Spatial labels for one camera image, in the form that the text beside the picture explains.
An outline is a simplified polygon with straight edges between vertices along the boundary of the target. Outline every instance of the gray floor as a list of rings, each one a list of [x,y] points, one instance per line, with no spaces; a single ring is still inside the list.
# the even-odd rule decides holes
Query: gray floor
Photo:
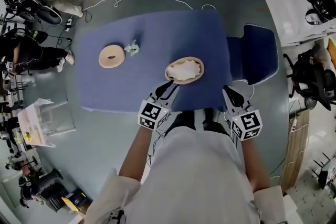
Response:
[[[83,6],[88,7],[98,1],[100,0],[87,0],[84,1]],[[200,8],[204,4],[214,5],[223,17],[229,36],[241,36],[245,23],[275,29],[265,0],[183,1],[194,8]],[[110,0],[90,9],[93,16],[91,22],[86,23],[82,18],[78,20],[75,28],[63,36],[73,37],[71,49],[76,55],[80,48],[77,40],[82,33],[120,18],[178,9],[186,9],[186,7],[172,0],[124,0],[119,7],[115,8],[114,1]],[[48,29],[51,35],[59,35],[61,31],[61,27]],[[56,39],[51,37],[44,44],[44,46],[55,45]],[[67,42],[64,41],[60,47],[66,45]],[[52,137],[51,141],[56,145],[55,148],[40,148],[39,151],[52,165],[61,169],[65,175],[72,178],[75,184],[94,198],[110,168],[120,167],[138,129],[136,114],[83,110],[78,102],[74,67],[67,65],[60,74],[52,71],[34,76],[35,87],[29,87],[25,92],[27,103],[34,102],[38,97],[50,98],[56,102],[67,98],[69,104],[56,111],[55,121],[63,127],[71,126],[74,122],[77,128],[76,132]],[[260,110],[264,122],[264,129],[257,142],[267,168],[271,171],[284,157],[287,144],[288,91],[282,57],[280,57],[279,72],[256,87],[253,102]]]

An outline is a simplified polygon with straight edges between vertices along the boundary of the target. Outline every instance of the blue tablecloth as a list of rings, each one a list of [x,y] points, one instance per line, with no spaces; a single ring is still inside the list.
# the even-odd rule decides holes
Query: blue tablecloth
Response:
[[[107,45],[125,47],[136,39],[140,51],[113,69],[98,63]],[[173,111],[222,108],[222,88],[231,84],[225,29],[216,10],[158,12],[102,26],[80,38],[76,54],[78,91],[87,110],[138,112],[141,101],[159,82],[165,68],[182,57],[204,63],[204,75],[181,86]]]

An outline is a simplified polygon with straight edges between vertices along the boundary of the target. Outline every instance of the wooden floor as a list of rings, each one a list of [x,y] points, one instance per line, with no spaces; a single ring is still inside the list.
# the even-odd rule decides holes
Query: wooden floor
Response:
[[[297,114],[297,125],[294,132],[291,132],[291,123],[294,118],[290,119],[288,127],[288,145],[285,161],[280,178],[280,186],[282,192],[295,185],[298,178],[303,155],[307,146],[308,129],[309,129],[309,110],[302,111]]]

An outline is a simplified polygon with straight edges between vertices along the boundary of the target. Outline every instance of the white desk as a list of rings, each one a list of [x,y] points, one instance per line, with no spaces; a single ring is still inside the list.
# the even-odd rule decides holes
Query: white desk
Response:
[[[26,144],[55,147],[53,143],[49,142],[49,136],[69,133],[76,130],[76,128],[65,129],[62,131],[48,129],[48,123],[52,122],[52,109],[66,103],[68,103],[68,101],[54,104],[45,99],[38,99],[35,103],[18,113],[17,117]],[[46,112],[50,113],[51,120],[49,122],[43,122],[41,117],[41,114]]]

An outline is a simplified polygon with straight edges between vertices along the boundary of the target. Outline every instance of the blue chair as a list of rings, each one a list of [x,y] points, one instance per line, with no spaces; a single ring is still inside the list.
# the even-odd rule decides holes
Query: blue chair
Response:
[[[256,85],[278,72],[278,50],[271,30],[247,24],[243,37],[227,37],[227,43],[232,80]]]

